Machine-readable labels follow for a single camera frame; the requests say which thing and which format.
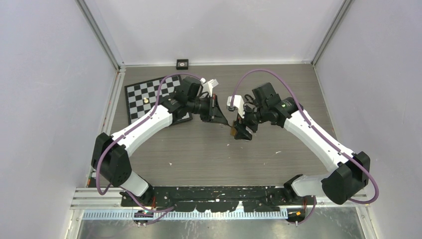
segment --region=reflective metal surface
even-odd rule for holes
[[[364,239],[355,208],[316,208],[296,227],[285,220],[162,221],[137,227],[132,221],[83,220],[79,239]]]

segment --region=wood grain surface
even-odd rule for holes
[[[311,65],[192,66],[187,72],[218,80],[214,92],[224,115],[232,122],[236,115],[226,109],[227,97],[241,76],[256,68],[273,70],[286,80],[313,119],[334,135]],[[127,68],[123,85],[175,72],[175,67]],[[265,82],[271,82],[282,99],[290,96],[283,85],[267,73],[247,77],[237,94],[252,94],[253,88]],[[300,140],[278,126],[261,124],[253,140],[246,142],[234,140],[227,126],[204,123],[199,115],[193,117],[192,121],[161,130],[140,146],[130,159],[132,169],[157,186],[282,185],[297,174],[326,173],[323,164]],[[111,132],[127,126],[122,87]]]

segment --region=chessboard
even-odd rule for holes
[[[127,105],[127,115],[129,124],[134,123],[154,107],[157,97],[157,90],[160,81],[164,77],[144,81],[124,87]],[[174,92],[174,88],[180,85],[182,78],[180,75],[167,78],[161,86],[160,97],[164,97]],[[185,122],[192,119],[192,114],[187,113],[183,118],[173,122],[173,124]]]

